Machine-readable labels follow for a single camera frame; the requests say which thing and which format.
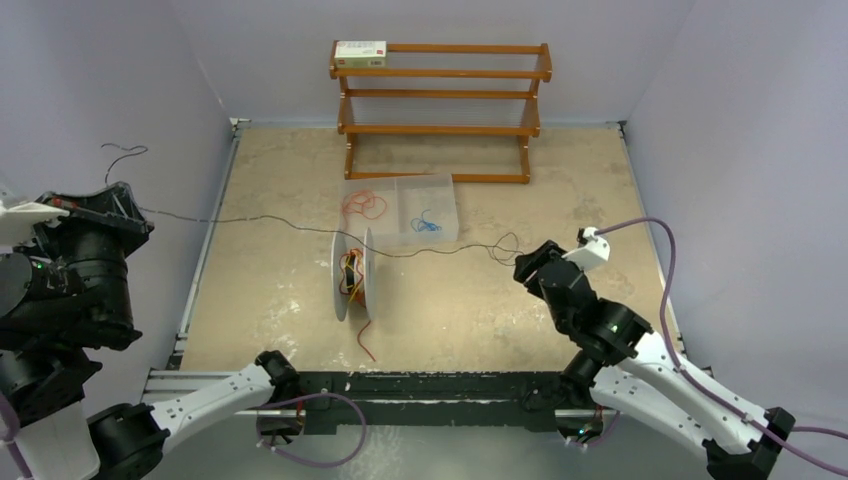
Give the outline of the white plastic cable spool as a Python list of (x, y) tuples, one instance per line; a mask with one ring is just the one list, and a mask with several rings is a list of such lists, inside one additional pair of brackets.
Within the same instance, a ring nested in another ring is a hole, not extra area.
[(334, 234), (331, 244), (331, 286), (338, 321), (347, 318), (352, 305), (359, 305), (369, 321), (376, 319), (375, 247), (369, 227), (362, 237), (345, 231)]

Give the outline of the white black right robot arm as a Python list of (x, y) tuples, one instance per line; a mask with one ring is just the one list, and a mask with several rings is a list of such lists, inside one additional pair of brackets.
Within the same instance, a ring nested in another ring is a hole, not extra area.
[(555, 329), (579, 348), (561, 392), (576, 407), (617, 410), (700, 457), (714, 479), (766, 479), (795, 424), (780, 407), (745, 400), (685, 358), (624, 304), (602, 298), (587, 273), (610, 255), (588, 235), (566, 251), (546, 241), (515, 259), (513, 278), (543, 300)]

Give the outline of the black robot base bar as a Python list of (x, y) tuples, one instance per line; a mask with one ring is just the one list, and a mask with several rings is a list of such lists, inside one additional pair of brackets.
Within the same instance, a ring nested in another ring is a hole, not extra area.
[(255, 363), (271, 376), (271, 409), (307, 435), (365, 424), (519, 427), (584, 440), (616, 417), (556, 371), (297, 371), (278, 351)]

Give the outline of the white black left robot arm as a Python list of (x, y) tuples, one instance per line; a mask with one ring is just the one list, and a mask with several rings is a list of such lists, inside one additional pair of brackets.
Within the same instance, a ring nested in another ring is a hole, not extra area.
[(124, 182), (2, 208), (1, 444), (22, 478), (141, 479), (215, 423), (297, 399), (297, 371), (265, 351), (187, 395), (85, 414), (85, 383), (102, 368), (88, 351), (122, 351), (140, 337), (127, 258), (153, 228)]

